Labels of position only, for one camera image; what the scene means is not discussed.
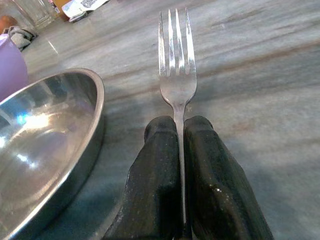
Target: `cloth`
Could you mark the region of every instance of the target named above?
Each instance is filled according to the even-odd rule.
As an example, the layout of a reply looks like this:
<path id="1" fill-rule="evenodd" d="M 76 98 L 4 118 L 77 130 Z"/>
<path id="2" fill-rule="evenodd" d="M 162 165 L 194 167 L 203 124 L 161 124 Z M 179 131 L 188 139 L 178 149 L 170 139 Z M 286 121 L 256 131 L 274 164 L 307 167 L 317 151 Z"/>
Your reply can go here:
<path id="1" fill-rule="evenodd" d="M 11 26 L 4 29 L 4 34 L 8 34 L 11 40 L 19 48 L 20 51 L 25 49 L 35 39 L 37 34 L 28 27 Z"/>

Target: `steel bowl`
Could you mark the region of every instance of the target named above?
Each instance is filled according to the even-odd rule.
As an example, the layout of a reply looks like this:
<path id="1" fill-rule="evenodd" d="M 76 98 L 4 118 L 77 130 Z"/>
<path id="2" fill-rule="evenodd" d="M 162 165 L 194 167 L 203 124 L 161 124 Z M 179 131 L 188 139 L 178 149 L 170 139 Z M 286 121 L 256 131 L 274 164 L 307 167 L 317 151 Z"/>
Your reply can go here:
<path id="1" fill-rule="evenodd" d="M 104 86 L 69 69 L 0 102 L 0 239 L 30 239 L 74 197 L 104 135 Z"/>

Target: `marble countertop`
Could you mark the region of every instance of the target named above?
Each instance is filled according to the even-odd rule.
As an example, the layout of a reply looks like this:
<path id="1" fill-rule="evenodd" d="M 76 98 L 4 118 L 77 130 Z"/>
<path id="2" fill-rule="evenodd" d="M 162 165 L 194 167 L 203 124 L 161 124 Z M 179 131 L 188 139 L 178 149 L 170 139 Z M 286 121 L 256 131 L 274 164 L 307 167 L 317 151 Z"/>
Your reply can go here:
<path id="1" fill-rule="evenodd" d="M 207 117 L 243 167 L 276 240 L 320 236 L 320 1 L 110 0 L 55 21 L 23 51 L 31 82 L 68 68 L 98 73 L 106 132 L 97 163 L 37 240 L 97 240 L 119 207 L 146 125 L 171 115 L 158 79 L 159 12 L 188 7 Z"/>

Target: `purple object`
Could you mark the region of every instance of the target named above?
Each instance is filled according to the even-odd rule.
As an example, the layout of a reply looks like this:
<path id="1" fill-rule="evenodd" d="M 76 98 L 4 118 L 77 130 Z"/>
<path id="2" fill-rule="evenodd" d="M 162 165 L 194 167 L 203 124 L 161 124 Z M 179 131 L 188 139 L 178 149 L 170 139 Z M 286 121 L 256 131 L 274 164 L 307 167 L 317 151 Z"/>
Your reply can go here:
<path id="1" fill-rule="evenodd" d="M 28 85 L 27 66 L 8 34 L 0 34 L 0 102 Z"/>

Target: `black rubber grip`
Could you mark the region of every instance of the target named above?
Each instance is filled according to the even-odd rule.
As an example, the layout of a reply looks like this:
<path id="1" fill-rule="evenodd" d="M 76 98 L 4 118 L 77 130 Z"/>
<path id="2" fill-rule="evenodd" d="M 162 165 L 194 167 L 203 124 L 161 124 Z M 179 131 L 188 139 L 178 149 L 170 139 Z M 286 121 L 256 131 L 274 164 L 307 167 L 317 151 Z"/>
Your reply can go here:
<path id="1" fill-rule="evenodd" d="M 180 165 L 176 125 L 161 116 L 146 127 L 121 209 L 103 239 L 172 240 L 179 228 Z"/>
<path id="2" fill-rule="evenodd" d="M 272 240 L 246 175 L 202 116 L 185 122 L 192 229 L 200 240 Z"/>

